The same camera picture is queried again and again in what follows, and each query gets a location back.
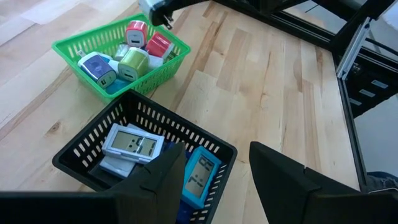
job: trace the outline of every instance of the red charger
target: red charger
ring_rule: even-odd
[[[147,24],[142,21],[131,21],[126,28],[126,43],[131,47],[142,47],[147,39]]]
[[[146,46],[148,54],[163,58],[164,60],[170,55],[173,48],[174,44],[158,32],[152,36]]]

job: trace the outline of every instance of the basket slot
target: basket slot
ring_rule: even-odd
[[[74,58],[74,57],[75,57],[75,54],[73,53],[73,50],[72,50],[72,48],[71,48],[70,46],[68,46],[68,51],[69,51],[69,56],[70,56],[71,58]]]
[[[193,151],[193,149],[194,149],[194,147],[193,146],[191,146],[190,148],[189,148],[189,152],[192,152]]]
[[[73,49],[74,49],[74,53],[75,55],[79,55],[77,52],[79,51],[78,47],[76,46],[76,44],[73,44]]]
[[[85,52],[91,52],[91,50],[88,48],[88,43],[86,40],[82,40],[83,42],[83,48]]]
[[[82,160],[81,163],[83,163],[83,165],[84,165],[85,167],[88,167],[88,163],[87,163],[85,160]]]
[[[94,157],[97,157],[97,153],[94,151],[94,149],[91,150],[91,153],[92,153],[92,155],[93,155]]]
[[[198,142],[198,140],[199,140],[199,134],[197,135],[197,137],[195,138],[195,142]]]
[[[106,116],[106,118],[108,119],[109,125],[112,126],[112,120],[111,117],[109,117],[109,115]]]
[[[113,120],[115,120],[115,119],[116,119],[116,117],[115,117],[115,115],[114,115],[114,112],[113,112],[113,111],[111,112],[111,116],[112,116],[112,119],[113,119]]]
[[[207,148],[207,145],[209,145],[209,140],[206,141],[206,143],[203,147]]]
[[[77,42],[77,51],[83,50],[83,47],[81,46],[80,41]]]
[[[87,155],[87,159],[89,160],[89,162],[93,162],[93,158],[90,155]]]
[[[90,137],[91,142],[95,142],[93,134],[89,133],[88,137]]]
[[[87,38],[86,41],[87,41],[87,44],[88,44],[88,51],[89,51],[89,52],[94,51],[93,44],[91,44],[90,38]]]
[[[220,147],[216,146],[216,148],[214,149],[214,153],[217,153],[219,149],[220,149]]]
[[[162,135],[162,128],[161,128],[161,127],[159,127],[159,128],[157,129],[157,134],[158,134],[158,135]]]
[[[104,32],[104,37],[105,37],[105,42],[104,42],[104,44],[105,44],[105,43],[111,42],[111,39],[109,38],[108,32]]]
[[[192,132],[191,132],[191,135],[189,136],[189,139],[191,139],[191,140],[192,140],[192,139],[193,139],[193,137],[194,137],[194,135],[195,135],[195,133],[192,131]]]
[[[106,40],[105,40],[105,36],[104,36],[103,32],[99,34],[99,39],[101,41],[101,45],[106,44]]]
[[[108,124],[106,123],[105,119],[102,120],[102,124],[104,125],[105,129],[108,128]]]
[[[202,144],[203,144],[204,141],[205,141],[205,138],[201,138],[200,141],[199,141],[199,145],[202,146]]]
[[[81,149],[82,152],[86,151],[86,148],[82,145],[82,143],[79,143],[79,148]]]
[[[116,34],[116,30],[112,30],[112,35],[113,35],[113,39],[115,39],[115,40],[118,40],[119,39],[119,37],[118,37],[118,35]]]
[[[121,38],[121,36],[120,36],[120,30],[119,30],[119,29],[115,29],[115,30],[113,30],[113,32],[116,33],[116,37],[117,37],[118,39]]]
[[[81,156],[81,154],[79,153],[79,151],[77,149],[74,149],[73,152],[76,154],[77,157]]]
[[[99,129],[99,131],[101,131],[101,133],[104,133],[104,129],[102,128],[101,124],[98,124],[98,129]]]
[[[101,152],[101,151],[102,151],[100,146],[95,146],[95,149],[96,149],[98,152]]]
[[[97,44],[97,49],[100,49],[102,46],[101,39],[99,35],[95,35],[95,43]]]
[[[91,41],[93,42],[93,47],[94,47],[94,49],[97,49],[98,46],[97,46],[97,41],[96,41],[96,39],[95,39],[95,36],[92,36],[92,37],[91,37]]]
[[[209,146],[209,150],[211,151],[213,150],[213,148],[214,148],[214,143],[211,143],[211,145]]]
[[[87,138],[84,138],[83,141],[85,142],[85,144],[86,144],[87,147],[90,147],[90,143],[88,142]]]
[[[123,27],[119,27],[119,31],[120,31],[120,36],[123,37],[124,39],[124,33],[125,33],[126,28]]]

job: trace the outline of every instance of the usb wall charger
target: usb wall charger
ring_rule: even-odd
[[[97,52],[86,55],[80,50],[78,53],[81,56],[78,66],[101,88],[106,88],[115,81],[116,72]]]
[[[119,77],[134,82],[146,74],[149,65],[149,55],[145,50],[131,47],[119,62]]]
[[[147,24],[142,21],[131,21],[126,28],[125,37],[131,47],[144,46],[147,39]]]

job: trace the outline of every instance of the wooden surface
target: wooden surface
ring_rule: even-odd
[[[51,159],[104,104],[50,46],[137,12],[126,0],[0,0],[1,190],[90,190]],[[238,149],[213,223],[266,223],[251,141],[358,189],[329,52],[213,2],[174,18],[192,52],[148,97]]]

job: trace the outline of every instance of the digital device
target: digital device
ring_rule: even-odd
[[[147,24],[143,21],[131,21],[126,28],[126,43],[131,47],[142,47],[146,44]]]
[[[131,162],[125,159],[118,159],[111,156],[104,156],[99,166],[111,174],[114,174],[122,179],[128,177],[136,166],[135,162]]]
[[[101,88],[106,88],[116,79],[116,72],[104,61],[104,56],[97,52],[86,55],[83,51],[78,52],[81,59],[78,66]]]
[[[113,124],[103,151],[107,156],[146,164],[160,154],[163,141],[163,136]]]
[[[185,166],[182,200],[194,209],[205,206],[208,189],[221,161],[203,146],[192,153]]]
[[[137,47],[131,47],[119,62],[119,77],[134,82],[146,74],[148,67],[148,53]]]

